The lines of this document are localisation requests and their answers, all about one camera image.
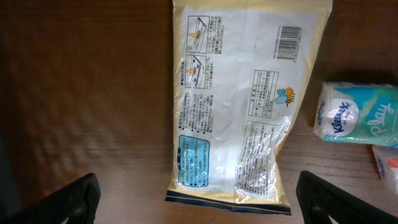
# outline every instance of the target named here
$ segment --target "kleenex logo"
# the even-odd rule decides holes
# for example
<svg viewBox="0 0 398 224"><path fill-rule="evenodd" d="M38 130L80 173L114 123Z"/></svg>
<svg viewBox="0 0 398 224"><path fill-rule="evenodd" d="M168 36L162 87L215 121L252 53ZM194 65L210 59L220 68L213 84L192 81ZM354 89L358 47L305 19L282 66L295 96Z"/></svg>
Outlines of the kleenex logo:
<svg viewBox="0 0 398 224"><path fill-rule="evenodd" d="M342 116L346 116L347 117L349 115L350 111L348 111L347 114L344 114L344 113L350 107L351 107L351 103L341 102L340 109L338 110L337 114L335 115L334 122L332 122L332 124L331 124L333 126L333 129L335 130L335 133L340 133L340 132L344 131L344 129L343 129L342 125L341 125L341 117Z"/></svg>
<svg viewBox="0 0 398 224"><path fill-rule="evenodd" d="M331 98L325 106L325 134L333 137L351 133L358 120L358 105L350 99Z"/></svg>

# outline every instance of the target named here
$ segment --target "food package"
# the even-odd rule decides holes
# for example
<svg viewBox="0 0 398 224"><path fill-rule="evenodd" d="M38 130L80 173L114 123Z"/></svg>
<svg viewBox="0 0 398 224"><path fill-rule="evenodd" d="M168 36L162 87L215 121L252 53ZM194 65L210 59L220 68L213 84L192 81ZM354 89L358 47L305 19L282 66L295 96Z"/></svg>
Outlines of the food package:
<svg viewBox="0 0 398 224"><path fill-rule="evenodd" d="M174 161L166 201L290 215L275 156L331 0L174 0Z"/></svg>
<svg viewBox="0 0 398 224"><path fill-rule="evenodd" d="M373 153L381 179L398 196L398 147L373 146Z"/></svg>

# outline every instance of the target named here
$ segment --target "wooden table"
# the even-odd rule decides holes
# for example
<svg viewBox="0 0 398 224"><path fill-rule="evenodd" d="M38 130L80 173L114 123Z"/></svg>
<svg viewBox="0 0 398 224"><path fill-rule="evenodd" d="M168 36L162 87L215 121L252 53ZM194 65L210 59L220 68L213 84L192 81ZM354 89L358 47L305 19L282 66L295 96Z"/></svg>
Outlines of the wooden table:
<svg viewBox="0 0 398 224"><path fill-rule="evenodd" d="M306 106L277 158L289 217L164 202L173 156L170 2L1 1L1 132L24 205L94 172L96 223L303 223L295 186L309 170L398 216L370 146L312 133L321 81L397 83L397 11L396 0L335 0Z"/></svg>

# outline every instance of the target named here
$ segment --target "kleenex tissue box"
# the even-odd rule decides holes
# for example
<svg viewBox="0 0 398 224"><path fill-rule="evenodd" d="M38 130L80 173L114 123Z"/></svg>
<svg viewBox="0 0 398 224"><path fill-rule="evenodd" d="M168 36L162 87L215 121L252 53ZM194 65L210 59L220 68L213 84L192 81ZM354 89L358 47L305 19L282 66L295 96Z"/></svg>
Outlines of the kleenex tissue box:
<svg viewBox="0 0 398 224"><path fill-rule="evenodd" d="M398 147L398 87L323 83L314 133L324 141Z"/></svg>

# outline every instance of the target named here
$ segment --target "crinkled plastic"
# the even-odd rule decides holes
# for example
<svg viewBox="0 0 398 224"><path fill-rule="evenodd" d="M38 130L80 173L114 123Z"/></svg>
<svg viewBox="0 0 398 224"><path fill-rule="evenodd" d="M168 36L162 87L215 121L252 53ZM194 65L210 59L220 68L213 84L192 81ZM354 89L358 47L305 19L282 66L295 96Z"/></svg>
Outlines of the crinkled plastic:
<svg viewBox="0 0 398 224"><path fill-rule="evenodd" d="M373 153L381 179L398 196L398 147L373 146Z"/></svg>
<svg viewBox="0 0 398 224"><path fill-rule="evenodd" d="M398 87L323 83L314 133L324 141L398 146Z"/></svg>
<svg viewBox="0 0 398 224"><path fill-rule="evenodd" d="M174 0L174 163L166 200L290 215L275 156L331 0Z"/></svg>

